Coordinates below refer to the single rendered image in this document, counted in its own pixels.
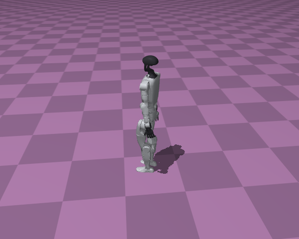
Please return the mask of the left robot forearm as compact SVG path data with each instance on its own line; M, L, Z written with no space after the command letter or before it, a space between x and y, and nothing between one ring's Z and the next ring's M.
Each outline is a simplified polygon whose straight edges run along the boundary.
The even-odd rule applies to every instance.
M150 127L150 116L149 116L149 110L147 105L143 104L141 105L141 110L144 118L145 127Z

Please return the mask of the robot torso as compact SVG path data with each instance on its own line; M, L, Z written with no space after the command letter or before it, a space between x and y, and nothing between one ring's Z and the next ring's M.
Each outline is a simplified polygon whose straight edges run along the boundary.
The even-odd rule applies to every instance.
M157 73L155 73L157 74ZM144 78L142 79L142 81L149 81L149 118L150 118L150 123L153 122L156 119L156 115L157 115L157 111L154 108L154 105L157 102L158 99L158 93L159 93L159 75L154 79L149 78L149 74L147 74L148 76L144 76ZM142 100L143 102L143 100Z

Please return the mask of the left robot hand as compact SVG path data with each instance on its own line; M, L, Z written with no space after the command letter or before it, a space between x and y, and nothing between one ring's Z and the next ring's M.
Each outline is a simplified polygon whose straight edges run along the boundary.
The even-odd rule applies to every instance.
M154 133L153 133L153 130L151 129L151 123L149 123L150 124L150 127L145 127L146 128L146 130L145 130L145 133L144 133L144 135L146 135L147 134L147 138L153 138L153 137L155 137L155 135L154 135Z

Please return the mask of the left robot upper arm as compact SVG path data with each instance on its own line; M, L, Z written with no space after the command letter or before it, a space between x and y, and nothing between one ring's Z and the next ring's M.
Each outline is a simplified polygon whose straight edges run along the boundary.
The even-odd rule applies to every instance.
M145 104L147 107L149 107L149 81L145 80L140 83L140 91L141 91L141 98L143 102L140 104L141 105Z

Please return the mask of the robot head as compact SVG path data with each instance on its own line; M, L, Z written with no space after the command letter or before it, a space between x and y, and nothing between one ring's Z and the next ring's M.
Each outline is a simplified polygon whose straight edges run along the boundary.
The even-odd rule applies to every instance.
M143 58L144 70L148 72L149 78L156 78L158 75L154 73L154 70L150 68L152 65L156 65L158 63L158 59L155 56L149 55ZM148 75L146 75L148 76Z

